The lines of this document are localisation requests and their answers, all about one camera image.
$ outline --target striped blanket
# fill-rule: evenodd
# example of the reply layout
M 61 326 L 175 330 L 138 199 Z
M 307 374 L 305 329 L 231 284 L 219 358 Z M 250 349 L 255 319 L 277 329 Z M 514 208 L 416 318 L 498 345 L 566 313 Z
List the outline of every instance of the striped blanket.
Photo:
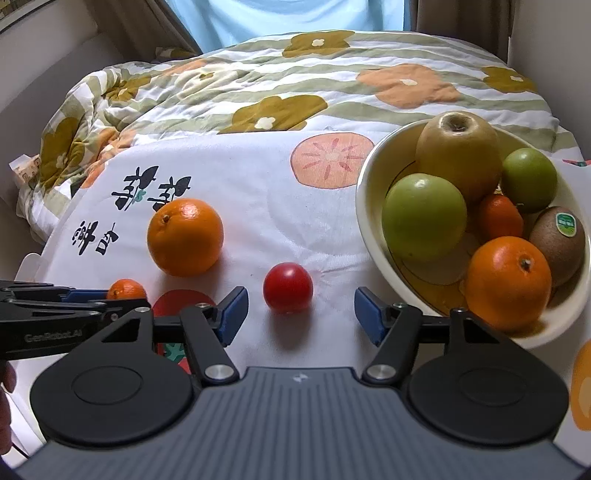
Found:
M 454 109 L 474 112 L 550 156 L 582 161 L 530 79 L 449 38 L 318 31 L 255 38 L 194 58 L 166 49 L 158 61 L 87 75 L 51 118 L 39 173 L 20 194 L 43 239 L 78 189 L 118 153 L 191 135 L 390 132 Z

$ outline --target finger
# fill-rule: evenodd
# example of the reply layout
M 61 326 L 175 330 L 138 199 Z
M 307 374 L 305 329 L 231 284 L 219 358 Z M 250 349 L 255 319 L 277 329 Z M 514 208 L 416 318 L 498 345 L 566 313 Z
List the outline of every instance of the finger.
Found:
M 10 427 L 11 421 L 10 404 L 4 391 L 0 390 L 0 429 Z
M 17 373 L 15 372 L 14 367 L 8 362 L 6 363 L 6 373 L 4 373 L 3 382 L 4 387 L 6 387 L 10 393 L 14 392 L 14 389 L 17 386 Z
M 0 455 L 6 455 L 12 448 L 12 430 L 6 427 L 0 430 Z

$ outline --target tomato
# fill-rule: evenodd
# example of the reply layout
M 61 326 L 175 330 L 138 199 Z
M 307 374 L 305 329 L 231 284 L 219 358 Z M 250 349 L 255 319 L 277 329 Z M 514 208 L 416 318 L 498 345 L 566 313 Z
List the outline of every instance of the tomato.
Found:
M 310 306 L 314 286 L 304 267 L 297 263 L 280 263 L 269 270 L 262 294 L 274 312 L 291 313 Z

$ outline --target fruit bowl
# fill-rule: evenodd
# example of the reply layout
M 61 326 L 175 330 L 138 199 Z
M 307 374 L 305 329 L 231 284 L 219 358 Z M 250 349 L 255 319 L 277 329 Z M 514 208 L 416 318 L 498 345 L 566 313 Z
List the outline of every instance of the fruit bowl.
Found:
M 394 258 L 382 232 L 382 205 L 390 187 L 400 178 L 415 173 L 415 149 L 427 121 L 407 125 L 382 139 L 369 153 L 357 182 L 355 209 L 361 236 L 370 256 L 390 286 L 408 304 L 430 315 L 448 314 L 450 308 L 466 307 L 463 275 L 472 254 L 480 246 L 470 232 L 470 221 L 460 244 L 444 258 L 430 264 L 410 263 Z M 495 127 L 501 156 L 519 148 L 533 148 L 520 138 Z M 591 287 L 591 241 L 589 223 L 573 192 L 558 171 L 558 189 L 551 205 L 570 209 L 585 230 L 584 259 L 578 272 L 553 291 L 540 319 L 527 330 L 511 335 L 524 348 L 535 348 L 565 332 L 583 311 Z M 526 232 L 538 214 L 524 217 Z

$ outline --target white bedsheet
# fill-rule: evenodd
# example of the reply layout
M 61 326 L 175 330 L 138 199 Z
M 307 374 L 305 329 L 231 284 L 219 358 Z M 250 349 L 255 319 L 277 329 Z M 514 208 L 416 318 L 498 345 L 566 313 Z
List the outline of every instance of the white bedsheet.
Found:
M 131 148 L 108 162 L 94 185 L 79 193 L 55 229 L 35 277 L 77 288 L 108 288 L 119 278 L 141 282 L 150 302 L 172 289 L 198 290 L 220 301 L 234 286 L 248 289 L 249 314 L 227 352 L 244 373 L 249 365 L 361 369 L 375 352 L 353 312 L 353 294 L 367 286 L 386 301 L 396 301 L 371 261 L 355 219 L 355 187 L 322 189 L 298 182 L 291 155 L 302 141 L 325 132 L 266 132 L 190 137 Z M 366 132 L 373 143 L 383 132 Z M 555 165 L 584 205 L 586 168 Z M 119 210 L 112 192 L 124 192 L 124 177 L 158 166 L 156 181 L 141 201 Z M 220 214 L 225 243 L 220 261 L 191 279 L 167 277 L 151 261 L 146 245 L 148 222 L 158 186 L 190 176 L 184 197 L 210 203 Z M 80 255 L 76 230 L 98 222 L 95 240 Z M 108 230 L 118 239 L 106 253 L 100 240 Z M 307 313 L 276 316 L 262 297 L 262 282 L 279 262 L 303 265 L 314 281 L 313 307 Z M 575 352 L 591 337 L 587 308 L 560 339 L 534 353 L 570 383 Z M 436 349 L 423 352 L 424 358 Z M 558 444 L 582 462 L 591 462 L 591 437 L 567 415 Z

